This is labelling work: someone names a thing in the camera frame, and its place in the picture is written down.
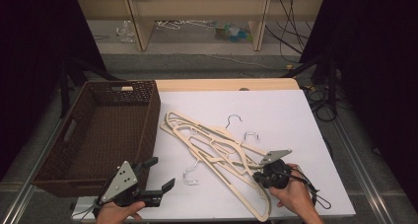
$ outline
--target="wicker basket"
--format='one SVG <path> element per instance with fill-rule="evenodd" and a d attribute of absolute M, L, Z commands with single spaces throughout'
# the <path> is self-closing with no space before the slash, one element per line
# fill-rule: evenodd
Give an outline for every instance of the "wicker basket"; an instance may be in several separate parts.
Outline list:
<path fill-rule="evenodd" d="M 154 81 L 86 83 L 33 185 L 60 197 L 98 195 L 123 161 L 153 156 L 160 105 Z M 145 188 L 148 171 L 139 179 Z"/>

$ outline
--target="hand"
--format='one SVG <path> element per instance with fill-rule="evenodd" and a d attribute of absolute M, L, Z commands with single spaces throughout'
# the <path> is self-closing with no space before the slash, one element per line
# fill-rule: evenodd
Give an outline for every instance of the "hand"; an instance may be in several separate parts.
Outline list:
<path fill-rule="evenodd" d="M 134 202 L 127 207 L 119 207 L 114 202 L 105 204 L 99 212 L 97 224 L 122 224 L 129 216 L 135 220 L 142 220 L 141 216 L 137 213 L 139 210 L 145 207 L 145 202 Z"/>
<path fill-rule="evenodd" d="M 295 164 L 288 164 L 292 169 L 298 166 Z M 292 175 L 300 177 L 301 174 L 297 171 L 292 171 Z M 314 204 L 311 201 L 310 194 L 304 183 L 296 179 L 290 178 L 288 185 L 283 189 L 275 187 L 269 188 L 270 194 L 279 198 L 278 207 L 285 206 L 290 211 L 300 216 L 305 223 L 323 223 L 314 209 Z"/>

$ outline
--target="gray floor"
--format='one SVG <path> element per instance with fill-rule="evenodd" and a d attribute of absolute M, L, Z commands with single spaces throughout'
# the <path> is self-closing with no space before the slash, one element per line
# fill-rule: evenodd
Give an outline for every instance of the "gray floor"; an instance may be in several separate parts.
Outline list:
<path fill-rule="evenodd" d="M 204 28 L 181 26 L 180 30 L 155 31 L 149 50 L 138 52 L 135 43 L 122 43 L 115 36 L 115 28 L 121 23 L 91 22 L 94 35 L 110 36 L 98 39 L 104 63 L 114 76 L 123 79 L 163 79 L 163 78 L 267 78 L 280 77 L 286 73 L 286 65 L 298 64 L 286 61 L 279 53 L 277 40 L 270 34 L 264 36 L 260 52 L 252 50 L 249 41 L 229 42 L 214 38 L 214 34 Z M 268 25 L 281 35 L 275 23 Z M 309 29 L 300 28 L 300 33 L 309 34 Z M 286 40 L 299 46 L 290 35 Z M 283 47 L 287 59 L 297 60 L 298 54 Z M 313 69 L 297 76 L 302 86 L 311 84 Z M 87 74 L 91 80 L 97 76 Z M 340 102 L 338 119 L 343 123 L 347 135 L 355 147 L 361 163 L 366 168 L 379 195 L 393 220 L 393 223 L 418 223 L 418 215 L 394 178 L 384 160 L 371 148 L 373 142 L 363 129 L 355 113 L 347 110 L 348 102 Z M 50 105 L 38 123 L 31 141 L 22 148 L 7 176 L 0 183 L 0 218 L 3 220 L 8 208 L 12 207 L 20 188 L 31 175 L 37 158 L 47 144 L 56 124 L 59 123 L 59 90 L 51 95 Z M 343 184 L 355 206 L 357 215 L 349 218 L 326 219 L 326 223 L 379 223 L 362 186 L 353 171 L 343 138 L 338 134 L 335 122 L 317 120 L 318 127 L 332 147 L 334 164 Z M 36 188 L 19 223 L 72 223 L 71 206 L 76 198 L 57 198 Z M 301 223 L 300 220 L 280 223 Z"/>

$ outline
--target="metal rail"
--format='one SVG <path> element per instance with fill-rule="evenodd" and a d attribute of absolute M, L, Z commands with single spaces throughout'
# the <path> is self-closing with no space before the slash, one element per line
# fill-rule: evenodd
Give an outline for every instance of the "metal rail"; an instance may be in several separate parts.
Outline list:
<path fill-rule="evenodd" d="M 24 182 L 21 190 L 19 191 L 18 195 L 16 196 L 15 200 L 13 201 L 12 205 L 9 207 L 9 211 L 6 214 L 5 219 L 3 220 L 3 224 L 12 224 L 18 223 L 22 215 L 24 214 L 25 208 L 27 207 L 29 201 L 31 200 L 32 195 L 36 187 L 31 185 L 31 180 L 33 179 L 37 168 L 41 165 L 41 162 L 44 160 L 47 151 L 52 143 L 52 138 L 55 137 L 55 134 L 61 125 L 62 118 L 58 119 L 56 123 L 52 135 L 49 137 L 49 140 L 46 142 L 45 147 L 43 148 L 39 158 L 37 159 L 34 167 L 31 170 L 31 173 L 28 175 L 28 178 Z"/>
<path fill-rule="evenodd" d="M 351 164 L 351 167 L 353 168 L 354 174 L 356 175 L 360 183 L 360 186 L 362 187 L 363 192 L 366 195 L 367 200 L 369 201 L 373 211 L 375 212 L 376 218 L 378 219 L 379 223 L 394 223 L 384 200 L 382 199 L 378 189 L 376 188 L 375 184 L 370 178 L 369 173 L 367 172 L 359 155 L 357 154 L 357 151 L 353 143 L 351 142 L 346 132 L 346 129 L 339 117 L 337 117 L 333 121 L 333 124 L 338 135 L 342 139 L 342 144 L 347 152 L 348 160 Z"/>

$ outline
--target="metal hanger hook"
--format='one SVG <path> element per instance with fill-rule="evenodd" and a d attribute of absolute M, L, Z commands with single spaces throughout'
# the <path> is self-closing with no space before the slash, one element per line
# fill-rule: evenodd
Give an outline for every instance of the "metal hanger hook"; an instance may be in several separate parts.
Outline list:
<path fill-rule="evenodd" d="M 237 114 L 231 114 L 230 116 L 228 116 L 228 124 L 227 124 L 227 126 L 225 128 L 228 128 L 228 126 L 230 126 L 230 124 L 231 124 L 230 119 L 231 119 L 232 116 L 238 117 L 240 119 L 240 121 L 243 122 L 243 120 L 240 118 L 239 115 L 237 115 Z"/>

